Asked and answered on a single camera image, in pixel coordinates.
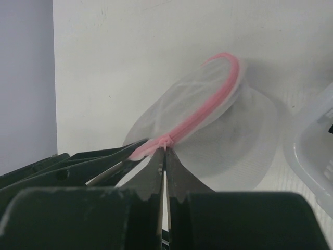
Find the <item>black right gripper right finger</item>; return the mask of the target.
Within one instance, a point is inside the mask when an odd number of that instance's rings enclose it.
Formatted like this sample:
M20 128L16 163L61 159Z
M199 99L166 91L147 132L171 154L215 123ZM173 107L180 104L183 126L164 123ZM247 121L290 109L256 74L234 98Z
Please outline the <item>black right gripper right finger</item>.
M170 249L329 249L312 208L292 192L215 192L165 154Z

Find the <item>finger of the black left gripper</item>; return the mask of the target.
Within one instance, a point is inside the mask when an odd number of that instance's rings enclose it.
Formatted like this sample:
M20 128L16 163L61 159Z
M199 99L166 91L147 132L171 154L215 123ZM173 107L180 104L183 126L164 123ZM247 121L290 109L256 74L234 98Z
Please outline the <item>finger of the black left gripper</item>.
M17 193L30 187L86 186L87 181L125 160L130 161L131 171L140 163L139 160L130 160L131 154L146 142L142 139L118 148L81 152L73 156L61 154L56 157L56 162L33 167L37 172L2 187L1 192Z
M117 163L86 182L86 186L115 186L130 171L130 161Z

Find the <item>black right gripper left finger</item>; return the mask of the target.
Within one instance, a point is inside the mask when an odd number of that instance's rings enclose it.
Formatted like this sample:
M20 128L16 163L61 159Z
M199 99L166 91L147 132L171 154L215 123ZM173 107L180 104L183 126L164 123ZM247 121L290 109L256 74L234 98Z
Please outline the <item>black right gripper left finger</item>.
M1 192L1 249L162 249L164 159L116 186Z

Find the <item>white mesh laundry bag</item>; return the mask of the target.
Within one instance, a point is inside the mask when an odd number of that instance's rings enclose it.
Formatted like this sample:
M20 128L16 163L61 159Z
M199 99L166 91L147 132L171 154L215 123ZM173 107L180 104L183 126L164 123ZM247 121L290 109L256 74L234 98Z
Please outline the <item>white mesh laundry bag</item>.
M249 191L272 164L278 131L278 110L250 86L246 63L220 53L175 82L136 120L124 143L146 140L132 159L170 147L211 189Z

